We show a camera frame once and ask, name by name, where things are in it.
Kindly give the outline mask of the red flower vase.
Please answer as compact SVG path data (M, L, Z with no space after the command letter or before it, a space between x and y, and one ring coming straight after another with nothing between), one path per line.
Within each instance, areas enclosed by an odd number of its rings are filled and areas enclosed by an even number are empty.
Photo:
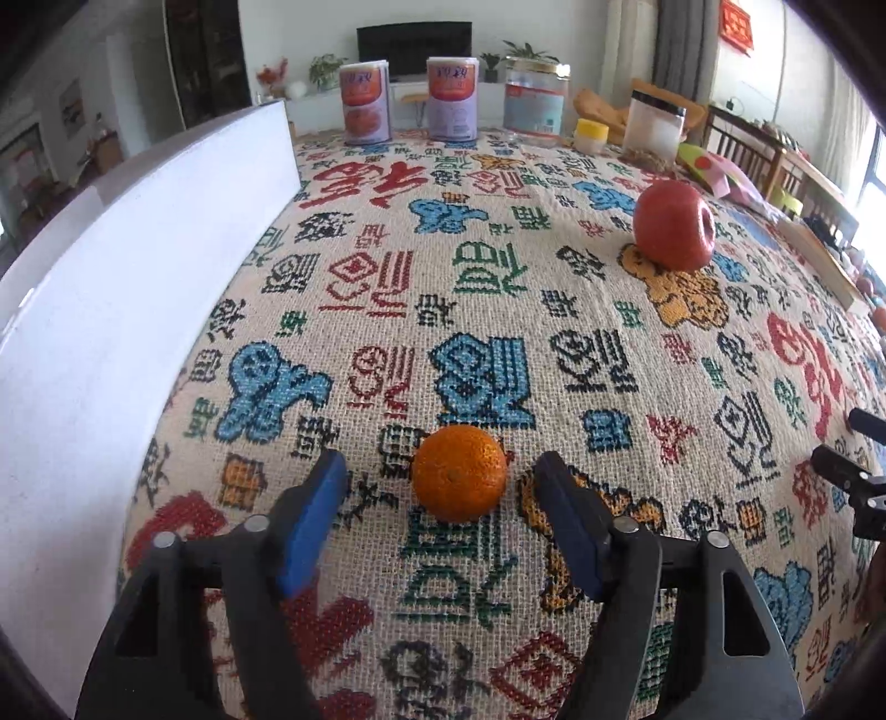
M287 72L289 72L289 59L282 57L276 63L263 64L255 74L261 96L272 99L282 99L287 95Z

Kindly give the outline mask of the pink canister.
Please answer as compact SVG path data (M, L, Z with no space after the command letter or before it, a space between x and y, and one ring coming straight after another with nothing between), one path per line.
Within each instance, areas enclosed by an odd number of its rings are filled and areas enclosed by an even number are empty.
M386 60L342 64L339 68L344 141L372 146L392 138L389 63Z
M477 138L476 57L430 57L428 75L428 132L433 140L475 141Z

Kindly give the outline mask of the white cardboard box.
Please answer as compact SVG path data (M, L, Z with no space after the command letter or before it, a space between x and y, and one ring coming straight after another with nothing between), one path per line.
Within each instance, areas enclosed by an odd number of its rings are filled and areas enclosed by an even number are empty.
M116 600L137 477L222 291L299 192L274 102L99 178L2 279L2 639L74 712Z

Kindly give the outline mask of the potted green plant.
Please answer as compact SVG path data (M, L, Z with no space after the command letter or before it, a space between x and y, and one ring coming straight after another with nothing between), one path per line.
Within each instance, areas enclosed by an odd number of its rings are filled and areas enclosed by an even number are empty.
M555 66L560 63L560 60L554 54L551 54L550 51L536 49L529 42L517 44L517 42L512 42L512 40L505 40L503 45L504 49L506 49L506 59L512 61L512 63L548 64L548 66Z

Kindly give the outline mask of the white frosted container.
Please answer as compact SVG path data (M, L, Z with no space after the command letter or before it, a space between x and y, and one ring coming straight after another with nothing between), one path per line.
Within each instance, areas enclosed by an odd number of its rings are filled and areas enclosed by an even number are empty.
M673 162L682 142L686 108L641 90L633 90L622 148L652 153Z

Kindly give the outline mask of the black display cabinet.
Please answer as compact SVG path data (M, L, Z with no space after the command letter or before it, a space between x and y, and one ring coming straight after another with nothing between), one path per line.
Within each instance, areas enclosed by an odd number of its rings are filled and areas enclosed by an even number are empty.
M165 0L162 10L183 126L251 105L236 0Z

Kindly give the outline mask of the colourful snack bag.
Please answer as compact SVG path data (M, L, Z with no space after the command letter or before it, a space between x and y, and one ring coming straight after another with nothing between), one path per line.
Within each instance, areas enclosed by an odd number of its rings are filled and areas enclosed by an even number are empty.
M736 163L689 142L680 144L677 160L715 198L730 199L734 204L754 210L764 218L775 216L775 207L763 198L757 186Z

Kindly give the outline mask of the left pink canister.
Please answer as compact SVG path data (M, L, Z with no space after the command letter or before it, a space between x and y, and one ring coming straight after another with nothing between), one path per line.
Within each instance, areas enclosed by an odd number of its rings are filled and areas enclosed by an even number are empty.
M344 141L372 146L392 138L389 63L386 60L342 64L339 68Z

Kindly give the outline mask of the patterned woven tablecloth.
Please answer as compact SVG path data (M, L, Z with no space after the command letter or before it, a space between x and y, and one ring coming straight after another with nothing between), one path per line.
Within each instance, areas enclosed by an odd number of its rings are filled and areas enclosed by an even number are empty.
M614 153L404 135L296 147L302 192L249 252L177 377L138 477L122 566L161 531L209 537L346 456L353 484L285 615L332 718L550 718L597 610L532 492L554 450L654 532L724 532L814 701L861 634L873 545L811 470L884 408L884 357L772 228L713 204L694 275L635 249L652 182ZM435 519L411 462L485 430L508 483L477 521Z

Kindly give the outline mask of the clear glass jar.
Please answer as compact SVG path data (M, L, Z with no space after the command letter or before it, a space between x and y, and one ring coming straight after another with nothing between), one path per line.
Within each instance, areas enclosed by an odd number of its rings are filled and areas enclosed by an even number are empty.
M508 55L503 72L503 129L524 142L557 146L562 139L571 66Z

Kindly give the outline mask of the red apple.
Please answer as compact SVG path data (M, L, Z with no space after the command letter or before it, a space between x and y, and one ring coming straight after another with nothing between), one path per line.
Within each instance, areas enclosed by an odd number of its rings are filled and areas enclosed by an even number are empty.
M633 209L633 238L647 260L673 271L697 271L715 252L715 218L694 186L650 184Z

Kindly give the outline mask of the black television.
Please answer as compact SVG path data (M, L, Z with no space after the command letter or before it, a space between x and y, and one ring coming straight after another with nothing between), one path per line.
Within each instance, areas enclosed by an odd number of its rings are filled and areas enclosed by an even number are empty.
M426 72L430 57L470 57L470 21L411 21L365 25L356 30L360 61L386 60L392 80Z

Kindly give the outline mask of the right pink canister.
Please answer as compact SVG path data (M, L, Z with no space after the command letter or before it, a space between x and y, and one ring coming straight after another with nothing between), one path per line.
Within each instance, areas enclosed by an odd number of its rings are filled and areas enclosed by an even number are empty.
M475 141L477 138L476 57L430 57L428 75L428 132L433 140Z

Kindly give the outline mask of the small yellow lid jar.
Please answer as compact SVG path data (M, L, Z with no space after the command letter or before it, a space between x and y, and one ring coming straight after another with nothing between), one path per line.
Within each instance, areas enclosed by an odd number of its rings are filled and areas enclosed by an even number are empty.
M578 119L572 147L583 155L599 155L607 146L610 128L601 121Z

